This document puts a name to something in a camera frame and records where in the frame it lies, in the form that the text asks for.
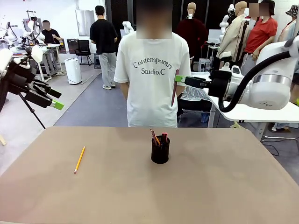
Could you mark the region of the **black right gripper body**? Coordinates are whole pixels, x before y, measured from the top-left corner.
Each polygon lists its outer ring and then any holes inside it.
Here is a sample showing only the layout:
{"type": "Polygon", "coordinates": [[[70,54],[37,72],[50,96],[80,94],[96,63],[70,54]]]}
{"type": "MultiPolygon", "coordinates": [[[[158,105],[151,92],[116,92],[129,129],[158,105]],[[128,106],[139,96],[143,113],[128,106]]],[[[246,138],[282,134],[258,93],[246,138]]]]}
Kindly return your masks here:
{"type": "Polygon", "coordinates": [[[209,96],[224,96],[231,81],[231,71],[214,70],[210,74],[210,83],[208,87],[209,96]]]}

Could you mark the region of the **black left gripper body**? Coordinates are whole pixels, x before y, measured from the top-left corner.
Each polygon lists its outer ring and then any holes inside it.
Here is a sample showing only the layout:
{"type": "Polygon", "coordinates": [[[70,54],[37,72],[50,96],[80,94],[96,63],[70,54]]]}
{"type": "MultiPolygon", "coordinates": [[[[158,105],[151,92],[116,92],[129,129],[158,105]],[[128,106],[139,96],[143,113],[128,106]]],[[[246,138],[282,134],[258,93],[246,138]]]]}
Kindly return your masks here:
{"type": "Polygon", "coordinates": [[[25,99],[36,103],[37,96],[29,85],[35,78],[31,68],[22,67],[22,63],[14,61],[0,65],[0,103],[5,103],[7,93],[19,95],[25,93],[25,99]]]}

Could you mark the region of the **long yellow pencil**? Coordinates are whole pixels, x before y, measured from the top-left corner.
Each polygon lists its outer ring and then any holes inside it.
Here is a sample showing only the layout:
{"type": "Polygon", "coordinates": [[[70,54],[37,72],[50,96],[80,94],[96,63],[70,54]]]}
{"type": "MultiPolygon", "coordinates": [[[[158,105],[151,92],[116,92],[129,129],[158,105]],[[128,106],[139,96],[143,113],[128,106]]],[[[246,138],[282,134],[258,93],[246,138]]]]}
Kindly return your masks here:
{"type": "Polygon", "coordinates": [[[77,162],[77,164],[76,164],[76,167],[75,167],[75,169],[74,169],[74,174],[76,174],[77,171],[78,171],[78,168],[79,168],[79,166],[80,166],[82,157],[83,157],[83,155],[84,155],[84,152],[85,152],[85,146],[83,147],[83,149],[82,149],[82,151],[81,151],[80,157],[79,157],[78,162],[77,162]]]}

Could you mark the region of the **black mesh pen holder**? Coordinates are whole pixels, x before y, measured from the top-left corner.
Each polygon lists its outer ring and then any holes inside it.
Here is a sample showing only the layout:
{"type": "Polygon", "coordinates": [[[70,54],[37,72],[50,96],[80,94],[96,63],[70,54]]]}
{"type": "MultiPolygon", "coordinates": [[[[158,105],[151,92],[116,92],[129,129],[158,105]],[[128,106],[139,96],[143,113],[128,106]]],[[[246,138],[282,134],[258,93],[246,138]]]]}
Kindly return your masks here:
{"type": "Polygon", "coordinates": [[[166,142],[161,146],[156,145],[154,139],[151,143],[151,160],[156,164],[166,163],[169,160],[170,139],[167,137],[166,142]]]}

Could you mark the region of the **clear plastic bag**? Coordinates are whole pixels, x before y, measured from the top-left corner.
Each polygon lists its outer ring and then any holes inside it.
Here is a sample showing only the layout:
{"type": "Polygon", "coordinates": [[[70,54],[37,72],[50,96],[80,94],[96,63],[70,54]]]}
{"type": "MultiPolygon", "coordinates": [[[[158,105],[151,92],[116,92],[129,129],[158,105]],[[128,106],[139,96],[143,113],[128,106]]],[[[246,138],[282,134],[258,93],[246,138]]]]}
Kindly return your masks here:
{"type": "Polygon", "coordinates": [[[181,99],[186,101],[210,100],[208,94],[203,89],[191,86],[186,86],[185,90],[182,93],[181,99]]]}

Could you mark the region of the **black tripod leg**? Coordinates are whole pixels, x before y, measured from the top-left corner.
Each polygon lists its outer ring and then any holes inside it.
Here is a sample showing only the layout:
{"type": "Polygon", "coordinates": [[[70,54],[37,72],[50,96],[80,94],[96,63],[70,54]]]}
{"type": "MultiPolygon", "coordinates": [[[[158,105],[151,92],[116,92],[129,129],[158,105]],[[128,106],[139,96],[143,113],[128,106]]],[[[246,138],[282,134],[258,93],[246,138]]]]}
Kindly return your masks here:
{"type": "Polygon", "coordinates": [[[44,124],[42,123],[42,121],[36,115],[35,110],[30,106],[30,104],[27,102],[27,100],[23,97],[23,95],[21,93],[19,94],[19,97],[22,99],[22,101],[24,102],[24,104],[27,106],[27,108],[29,109],[29,111],[34,115],[34,117],[37,119],[37,121],[43,127],[43,129],[46,129],[46,127],[44,126],[44,124]]]}

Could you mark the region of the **white computer case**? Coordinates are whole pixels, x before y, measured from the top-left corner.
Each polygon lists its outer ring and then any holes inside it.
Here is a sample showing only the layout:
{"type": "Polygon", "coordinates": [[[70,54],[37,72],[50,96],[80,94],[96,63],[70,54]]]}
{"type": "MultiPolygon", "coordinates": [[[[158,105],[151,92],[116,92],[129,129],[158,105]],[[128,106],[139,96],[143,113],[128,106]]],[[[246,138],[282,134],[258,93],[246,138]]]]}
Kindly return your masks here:
{"type": "Polygon", "coordinates": [[[207,58],[200,58],[198,64],[198,72],[206,72],[210,70],[210,60],[207,58]]]}

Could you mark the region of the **white air purifier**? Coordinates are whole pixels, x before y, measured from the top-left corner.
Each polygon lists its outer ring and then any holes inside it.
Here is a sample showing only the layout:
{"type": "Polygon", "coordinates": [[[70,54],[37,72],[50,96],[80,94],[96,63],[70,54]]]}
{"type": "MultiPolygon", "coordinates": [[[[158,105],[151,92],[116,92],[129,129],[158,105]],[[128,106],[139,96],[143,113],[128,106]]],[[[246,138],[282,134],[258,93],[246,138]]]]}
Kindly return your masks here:
{"type": "Polygon", "coordinates": [[[82,76],[80,70],[80,64],[77,58],[68,58],[64,61],[65,69],[67,72],[67,78],[69,84],[82,83],[82,76]]]}

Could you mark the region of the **grey workshop table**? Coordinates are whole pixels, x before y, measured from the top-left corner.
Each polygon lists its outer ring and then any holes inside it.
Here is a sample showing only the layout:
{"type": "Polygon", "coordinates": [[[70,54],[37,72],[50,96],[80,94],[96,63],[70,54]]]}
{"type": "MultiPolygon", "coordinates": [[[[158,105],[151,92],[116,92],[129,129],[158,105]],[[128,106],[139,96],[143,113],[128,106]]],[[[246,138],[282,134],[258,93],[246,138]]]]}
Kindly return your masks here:
{"type": "Polygon", "coordinates": [[[52,79],[53,76],[63,71],[62,63],[60,61],[60,45],[48,44],[42,47],[43,60],[41,62],[41,68],[45,72],[43,77],[46,80],[52,79]]]}

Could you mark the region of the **person in white t-shirt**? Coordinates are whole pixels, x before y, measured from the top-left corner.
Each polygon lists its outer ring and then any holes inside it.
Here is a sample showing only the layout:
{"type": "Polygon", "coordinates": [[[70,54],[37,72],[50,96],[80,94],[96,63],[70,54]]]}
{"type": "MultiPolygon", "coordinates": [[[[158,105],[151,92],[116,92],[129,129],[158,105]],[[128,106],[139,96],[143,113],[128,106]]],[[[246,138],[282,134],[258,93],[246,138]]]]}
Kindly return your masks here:
{"type": "Polygon", "coordinates": [[[189,47],[172,31],[172,0],[136,0],[136,31],[119,44],[114,81],[127,102],[129,127],[177,127],[177,97],[171,98],[176,70],[191,75],[189,47]]]}

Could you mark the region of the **mannequin with beige jacket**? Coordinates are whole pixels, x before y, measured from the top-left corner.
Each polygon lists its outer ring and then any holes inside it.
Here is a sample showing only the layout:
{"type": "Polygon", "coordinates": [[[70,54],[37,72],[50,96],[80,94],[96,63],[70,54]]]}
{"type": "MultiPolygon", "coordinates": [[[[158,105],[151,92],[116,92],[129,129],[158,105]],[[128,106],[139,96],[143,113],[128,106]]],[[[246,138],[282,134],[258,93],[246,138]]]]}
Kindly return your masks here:
{"type": "Polygon", "coordinates": [[[216,55],[216,57],[220,61],[220,65],[215,66],[217,69],[220,69],[225,63],[223,60],[221,60],[221,55],[223,53],[230,52],[231,57],[234,56],[241,22],[243,19],[247,17],[247,15],[245,14],[246,8],[247,8],[247,2],[245,1],[240,1],[235,4],[234,15],[236,17],[232,20],[231,24],[226,28],[220,47],[218,49],[218,53],[216,55]]]}

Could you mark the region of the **mannequin with dark red garment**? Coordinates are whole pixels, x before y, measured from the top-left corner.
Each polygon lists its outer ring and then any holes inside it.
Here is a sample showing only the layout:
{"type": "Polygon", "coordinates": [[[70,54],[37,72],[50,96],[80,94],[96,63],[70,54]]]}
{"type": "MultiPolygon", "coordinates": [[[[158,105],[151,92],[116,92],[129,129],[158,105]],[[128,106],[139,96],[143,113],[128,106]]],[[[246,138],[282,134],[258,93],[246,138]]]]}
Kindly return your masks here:
{"type": "Polygon", "coordinates": [[[193,71],[195,57],[198,56],[202,45],[208,38],[205,25],[194,17],[195,12],[196,4],[190,2],[187,6],[187,16],[179,22],[176,28],[176,34],[184,38],[188,44],[191,71],[193,71]]]}

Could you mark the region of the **black office chair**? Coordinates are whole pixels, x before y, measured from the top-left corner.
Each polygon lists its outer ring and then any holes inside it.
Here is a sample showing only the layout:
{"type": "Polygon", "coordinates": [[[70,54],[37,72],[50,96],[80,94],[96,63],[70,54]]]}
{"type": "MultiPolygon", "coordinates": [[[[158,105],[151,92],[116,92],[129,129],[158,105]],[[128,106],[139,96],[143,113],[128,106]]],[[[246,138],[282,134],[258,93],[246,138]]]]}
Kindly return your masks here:
{"type": "Polygon", "coordinates": [[[78,40],[78,48],[74,50],[77,58],[81,57],[81,62],[82,64],[82,59],[84,56],[87,58],[87,64],[90,66],[92,65],[92,61],[90,59],[91,55],[91,50],[89,47],[89,41],[88,40],[78,40]]]}

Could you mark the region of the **seated man black shirt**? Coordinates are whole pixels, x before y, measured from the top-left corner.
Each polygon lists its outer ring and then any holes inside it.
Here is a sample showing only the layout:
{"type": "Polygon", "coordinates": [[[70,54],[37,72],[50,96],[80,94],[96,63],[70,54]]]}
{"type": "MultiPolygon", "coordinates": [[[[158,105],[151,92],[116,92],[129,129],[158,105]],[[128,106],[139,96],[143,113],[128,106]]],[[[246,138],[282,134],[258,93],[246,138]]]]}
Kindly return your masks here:
{"type": "Polygon", "coordinates": [[[42,34],[45,37],[45,44],[60,44],[62,40],[58,32],[50,27],[50,22],[48,20],[43,20],[42,34]]]}

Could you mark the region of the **walking man black shirt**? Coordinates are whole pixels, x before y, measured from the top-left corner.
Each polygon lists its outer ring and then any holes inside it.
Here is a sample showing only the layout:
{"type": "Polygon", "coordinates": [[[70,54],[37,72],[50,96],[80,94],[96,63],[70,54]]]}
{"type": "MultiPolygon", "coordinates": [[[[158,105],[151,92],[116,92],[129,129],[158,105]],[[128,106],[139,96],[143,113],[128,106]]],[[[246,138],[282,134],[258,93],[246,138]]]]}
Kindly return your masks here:
{"type": "Polygon", "coordinates": [[[113,24],[104,17],[105,9],[103,6],[96,6],[95,13],[97,21],[90,28],[91,43],[96,45],[96,53],[99,57],[103,89],[111,90],[116,85],[114,74],[116,67],[116,46],[118,35],[113,24]]]}

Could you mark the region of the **person with bucket hat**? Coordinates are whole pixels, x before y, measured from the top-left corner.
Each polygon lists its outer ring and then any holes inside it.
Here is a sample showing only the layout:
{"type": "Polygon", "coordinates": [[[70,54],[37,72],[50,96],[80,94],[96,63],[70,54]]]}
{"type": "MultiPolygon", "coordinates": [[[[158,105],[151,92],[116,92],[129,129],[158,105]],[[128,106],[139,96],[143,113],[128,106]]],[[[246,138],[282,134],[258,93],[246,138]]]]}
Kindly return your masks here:
{"type": "Polygon", "coordinates": [[[298,5],[292,5],[291,8],[285,13],[286,15],[290,16],[292,20],[282,29],[277,42],[284,42],[293,37],[298,15],[298,8],[298,5]]]}

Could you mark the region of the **grey metal wall panel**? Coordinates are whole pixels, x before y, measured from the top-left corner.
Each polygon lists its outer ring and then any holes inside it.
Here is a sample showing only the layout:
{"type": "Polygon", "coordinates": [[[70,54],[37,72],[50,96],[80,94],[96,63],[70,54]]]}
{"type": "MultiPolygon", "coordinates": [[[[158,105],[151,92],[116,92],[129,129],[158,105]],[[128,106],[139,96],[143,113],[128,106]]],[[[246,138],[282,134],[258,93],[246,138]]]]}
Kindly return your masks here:
{"type": "Polygon", "coordinates": [[[75,13],[79,36],[89,36],[90,27],[95,22],[94,11],[76,9],[75,13]]]}

